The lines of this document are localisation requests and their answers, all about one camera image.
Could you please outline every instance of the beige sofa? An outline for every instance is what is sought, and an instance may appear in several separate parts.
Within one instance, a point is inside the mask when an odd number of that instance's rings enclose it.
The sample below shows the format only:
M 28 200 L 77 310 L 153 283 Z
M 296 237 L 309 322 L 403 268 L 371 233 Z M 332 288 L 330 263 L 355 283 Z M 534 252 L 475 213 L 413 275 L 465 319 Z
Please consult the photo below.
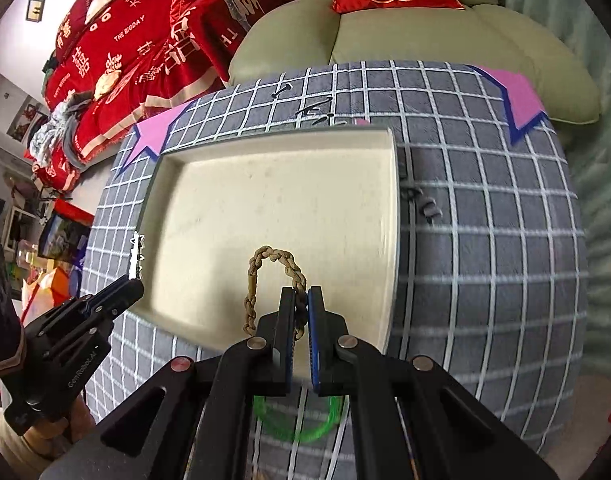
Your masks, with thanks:
M 297 0 L 257 22 L 230 66 L 230 82 L 359 60 L 420 59 L 519 72 L 551 119 L 596 122 L 599 89 L 574 54 L 538 23 L 498 5 L 460 0 L 465 10 L 369 9 L 339 15 L 332 0 Z

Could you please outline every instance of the beige rope loop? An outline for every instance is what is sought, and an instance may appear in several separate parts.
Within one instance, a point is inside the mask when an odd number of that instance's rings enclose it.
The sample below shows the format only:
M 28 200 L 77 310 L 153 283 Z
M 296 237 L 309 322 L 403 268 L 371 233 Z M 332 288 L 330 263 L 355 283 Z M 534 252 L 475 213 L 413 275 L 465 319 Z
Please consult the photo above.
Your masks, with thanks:
M 254 305 L 256 304 L 258 270 L 261 268 L 263 260 L 266 258 L 269 258 L 271 262 L 278 260 L 285 266 L 285 273 L 292 278 L 292 288 L 296 290 L 296 309 L 302 314 L 306 311 L 305 286 L 307 281 L 299 266 L 295 264 L 294 256 L 287 251 L 273 249 L 270 246 L 264 245 L 258 248 L 254 256 L 250 258 L 250 269 L 248 270 L 248 295 L 243 301 L 243 306 L 245 307 L 245 324 L 243 325 L 243 332 L 250 336 L 256 333 L 256 323 L 254 322 L 256 319 L 256 310 L 254 310 Z M 294 332 L 294 338 L 297 340 L 300 339 L 304 334 L 304 326 L 295 326 Z

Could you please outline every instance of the framed picture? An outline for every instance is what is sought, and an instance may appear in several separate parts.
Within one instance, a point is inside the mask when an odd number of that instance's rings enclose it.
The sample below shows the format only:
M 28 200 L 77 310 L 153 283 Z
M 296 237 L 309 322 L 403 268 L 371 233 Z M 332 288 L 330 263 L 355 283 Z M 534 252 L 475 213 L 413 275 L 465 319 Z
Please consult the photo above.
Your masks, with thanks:
M 28 22 L 40 22 L 43 19 L 43 8 L 45 0 L 29 0 L 28 10 L 26 10 L 26 20 Z
M 8 128 L 8 135 L 18 142 L 23 142 L 23 137 L 28 133 L 30 124 L 37 116 L 38 101 L 28 97 L 16 113 L 16 118 Z

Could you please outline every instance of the plaid fabric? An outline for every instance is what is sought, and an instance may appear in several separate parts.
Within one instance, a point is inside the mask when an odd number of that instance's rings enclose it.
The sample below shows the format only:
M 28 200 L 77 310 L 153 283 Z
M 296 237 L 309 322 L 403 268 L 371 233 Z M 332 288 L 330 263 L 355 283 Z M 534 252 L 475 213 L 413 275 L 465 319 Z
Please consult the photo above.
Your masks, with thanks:
M 414 203 L 402 202 L 388 354 L 430 355 L 544 453 L 570 416 L 587 305 L 576 195 L 548 121 L 509 146 L 499 90 L 469 67 L 361 62 L 284 73 L 191 102 L 164 153 L 355 119 L 391 127 L 402 184 L 420 187 L 443 213 L 428 224 Z M 130 134 L 102 194 L 84 292 L 127 269 L 129 239 L 156 167 L 143 154 L 119 173 L 134 143 Z M 117 319 L 111 339 L 111 354 L 87 386 L 97 419 L 171 357 L 215 355 L 130 312 Z M 270 406 L 297 430 L 327 416 L 326 400 L 304 388 Z M 347 401 L 340 426 L 308 444 L 281 442 L 252 422 L 250 470 L 269 479 L 355 478 L 353 462 Z

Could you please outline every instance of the green ring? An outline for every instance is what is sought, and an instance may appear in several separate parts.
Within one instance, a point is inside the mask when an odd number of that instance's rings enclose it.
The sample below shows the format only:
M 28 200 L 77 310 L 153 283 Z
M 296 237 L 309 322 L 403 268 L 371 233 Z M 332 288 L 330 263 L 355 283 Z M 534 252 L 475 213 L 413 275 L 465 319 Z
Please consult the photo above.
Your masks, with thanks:
M 271 436 L 284 442 L 313 442 L 327 434 L 334 426 L 341 421 L 341 408 L 343 397 L 328 397 L 328 418 L 317 428 L 307 431 L 296 431 L 288 427 L 287 420 L 280 420 L 277 413 L 269 411 L 265 397 L 254 397 L 254 415 L 263 423 L 263 428 Z

